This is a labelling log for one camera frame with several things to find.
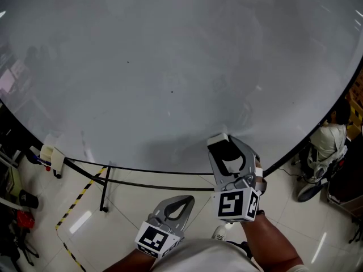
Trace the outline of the person's left forearm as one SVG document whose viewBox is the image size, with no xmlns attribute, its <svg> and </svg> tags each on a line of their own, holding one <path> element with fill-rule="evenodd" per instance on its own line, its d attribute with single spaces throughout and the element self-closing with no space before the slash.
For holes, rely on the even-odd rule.
<svg viewBox="0 0 363 272">
<path fill-rule="evenodd" d="M 155 260 L 154 257 L 135 249 L 103 272 L 149 272 Z"/>
</svg>

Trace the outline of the person's white shirt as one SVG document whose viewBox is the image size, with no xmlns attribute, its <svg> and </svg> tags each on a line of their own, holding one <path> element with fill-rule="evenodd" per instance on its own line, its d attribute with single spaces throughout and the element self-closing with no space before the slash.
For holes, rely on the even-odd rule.
<svg viewBox="0 0 363 272">
<path fill-rule="evenodd" d="M 244 251 L 232 243 L 213 239 L 179 244 L 150 272 L 261 272 Z"/>
</svg>

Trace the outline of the large white whiteboard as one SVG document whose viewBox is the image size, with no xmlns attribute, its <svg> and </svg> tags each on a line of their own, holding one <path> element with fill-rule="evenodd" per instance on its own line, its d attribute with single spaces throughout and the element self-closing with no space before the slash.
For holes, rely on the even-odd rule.
<svg viewBox="0 0 363 272">
<path fill-rule="evenodd" d="M 363 58 L 363 0 L 0 0 L 0 100 L 66 157 L 210 174 L 230 134 L 274 170 Z"/>
</svg>

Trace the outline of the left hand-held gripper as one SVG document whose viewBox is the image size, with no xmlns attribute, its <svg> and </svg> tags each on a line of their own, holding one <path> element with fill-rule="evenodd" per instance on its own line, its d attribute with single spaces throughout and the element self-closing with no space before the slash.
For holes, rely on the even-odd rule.
<svg viewBox="0 0 363 272">
<path fill-rule="evenodd" d="M 184 227 L 195 204 L 188 195 L 163 200 L 144 221 L 136 236 L 136 248 L 154 258 L 163 258 L 184 239 Z"/>
</svg>

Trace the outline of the white frame table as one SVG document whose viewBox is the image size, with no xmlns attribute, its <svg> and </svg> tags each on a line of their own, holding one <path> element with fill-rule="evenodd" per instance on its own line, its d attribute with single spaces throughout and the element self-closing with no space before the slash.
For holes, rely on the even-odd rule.
<svg viewBox="0 0 363 272">
<path fill-rule="evenodd" d="M 18 164 L 0 150 L 0 203 L 24 211 L 19 193 L 23 189 Z"/>
</svg>

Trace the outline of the red box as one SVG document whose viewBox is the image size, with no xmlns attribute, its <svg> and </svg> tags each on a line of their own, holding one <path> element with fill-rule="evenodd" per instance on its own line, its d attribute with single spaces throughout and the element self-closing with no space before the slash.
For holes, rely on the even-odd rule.
<svg viewBox="0 0 363 272">
<path fill-rule="evenodd" d="M 18 210 L 16 212 L 16 221 L 19 227 L 29 228 L 29 229 L 33 228 L 35 224 L 35 220 L 32 214 L 28 211 Z"/>
</svg>

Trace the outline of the yellow black floor tape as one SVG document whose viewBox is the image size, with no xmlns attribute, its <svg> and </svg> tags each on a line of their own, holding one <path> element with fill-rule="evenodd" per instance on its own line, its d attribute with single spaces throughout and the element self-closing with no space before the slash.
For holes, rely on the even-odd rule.
<svg viewBox="0 0 363 272">
<path fill-rule="evenodd" d="M 61 241 L 63 247 L 68 252 L 70 257 L 73 259 L 73 261 L 77 264 L 77 266 L 82 270 L 82 272 L 87 272 L 85 267 L 76 259 L 75 255 L 71 252 L 68 245 L 63 241 L 63 239 L 59 236 L 58 230 L 61 227 L 62 223 L 68 218 L 68 216 L 71 214 L 71 212 L 74 210 L 76 205 L 80 202 L 84 194 L 89 190 L 89 188 L 95 183 L 95 180 L 90 180 L 89 183 L 83 188 L 83 190 L 78 194 L 75 201 L 71 204 L 71 206 L 68 208 L 66 213 L 62 216 L 62 218 L 58 221 L 58 223 L 55 226 L 56 235 Z M 70 232 L 74 234 L 92 215 L 90 211 L 86 211 L 84 215 L 82 215 L 71 227 Z"/>
</svg>

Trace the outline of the black tripod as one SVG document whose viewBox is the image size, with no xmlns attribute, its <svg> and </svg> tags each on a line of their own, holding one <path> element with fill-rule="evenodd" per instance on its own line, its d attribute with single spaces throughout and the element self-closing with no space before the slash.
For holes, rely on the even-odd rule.
<svg viewBox="0 0 363 272">
<path fill-rule="evenodd" d="M 18 259 L 20 259 L 20 251 L 25 256 L 28 264 L 31 266 L 35 266 L 34 263 L 30 260 L 29 254 L 33 255 L 35 258 L 40 258 L 40 256 L 30 250 L 30 248 L 26 244 L 26 236 L 30 232 L 28 228 L 17 228 L 12 232 L 12 240 L 11 243 L 13 244 L 13 252 L 11 256 L 11 261 L 14 264 L 15 268 L 18 272 L 20 272 L 20 267 L 17 264 Z"/>
</svg>

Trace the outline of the black cap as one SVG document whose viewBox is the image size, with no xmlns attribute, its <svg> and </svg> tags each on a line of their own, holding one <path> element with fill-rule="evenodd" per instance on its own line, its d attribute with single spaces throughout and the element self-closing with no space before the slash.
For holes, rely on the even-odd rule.
<svg viewBox="0 0 363 272">
<path fill-rule="evenodd" d="M 19 192 L 19 203 L 21 206 L 32 209 L 37 209 L 39 206 L 38 198 L 23 189 Z"/>
</svg>

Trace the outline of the person's white shoe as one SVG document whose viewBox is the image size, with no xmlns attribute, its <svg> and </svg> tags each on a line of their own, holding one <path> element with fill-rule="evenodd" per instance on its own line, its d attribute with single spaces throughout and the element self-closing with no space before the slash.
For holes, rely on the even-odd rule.
<svg viewBox="0 0 363 272">
<path fill-rule="evenodd" d="M 213 240 L 225 241 L 226 240 L 226 234 L 227 234 L 226 227 L 223 226 L 223 225 L 218 226 L 215 229 L 215 231 L 213 232 L 212 239 Z"/>
</svg>

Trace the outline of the black white whiteboard eraser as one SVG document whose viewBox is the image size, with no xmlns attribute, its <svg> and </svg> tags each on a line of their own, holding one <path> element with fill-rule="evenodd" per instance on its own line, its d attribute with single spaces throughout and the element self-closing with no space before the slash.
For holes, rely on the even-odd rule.
<svg viewBox="0 0 363 272">
<path fill-rule="evenodd" d="M 207 148 L 221 173 L 237 173 L 245 166 L 245 157 L 225 133 L 207 140 Z"/>
</svg>

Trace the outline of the white marker tray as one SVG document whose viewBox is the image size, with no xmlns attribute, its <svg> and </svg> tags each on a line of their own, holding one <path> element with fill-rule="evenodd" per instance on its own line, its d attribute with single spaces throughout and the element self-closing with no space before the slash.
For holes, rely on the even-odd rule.
<svg viewBox="0 0 363 272">
<path fill-rule="evenodd" d="M 58 149 L 53 146 L 43 145 L 39 157 L 51 162 L 51 165 L 47 165 L 51 167 L 51 169 L 58 173 L 61 172 L 65 156 Z"/>
</svg>

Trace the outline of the person's right forearm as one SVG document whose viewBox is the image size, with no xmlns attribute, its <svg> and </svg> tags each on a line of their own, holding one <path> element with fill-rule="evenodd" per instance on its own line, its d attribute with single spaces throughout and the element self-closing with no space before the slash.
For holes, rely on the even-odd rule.
<svg viewBox="0 0 363 272">
<path fill-rule="evenodd" d="M 259 214 L 253 222 L 242 222 L 253 258 L 264 272 L 287 272 L 303 265 L 289 240 L 265 217 Z"/>
</svg>

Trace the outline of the black equipment case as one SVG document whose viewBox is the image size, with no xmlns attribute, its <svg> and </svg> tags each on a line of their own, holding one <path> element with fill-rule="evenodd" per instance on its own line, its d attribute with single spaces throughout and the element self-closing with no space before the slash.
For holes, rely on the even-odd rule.
<svg viewBox="0 0 363 272">
<path fill-rule="evenodd" d="M 354 152 L 347 157 L 330 181 L 328 199 L 357 218 L 363 216 L 363 154 Z"/>
</svg>

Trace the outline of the yellow striped barrier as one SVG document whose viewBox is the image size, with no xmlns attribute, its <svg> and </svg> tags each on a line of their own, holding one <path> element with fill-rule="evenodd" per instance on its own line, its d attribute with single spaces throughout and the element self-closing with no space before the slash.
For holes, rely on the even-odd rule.
<svg viewBox="0 0 363 272">
<path fill-rule="evenodd" d="M 350 140 L 354 140 L 362 133 L 363 127 L 363 109 L 354 101 L 350 101 L 351 114 L 347 127 L 347 136 Z"/>
</svg>

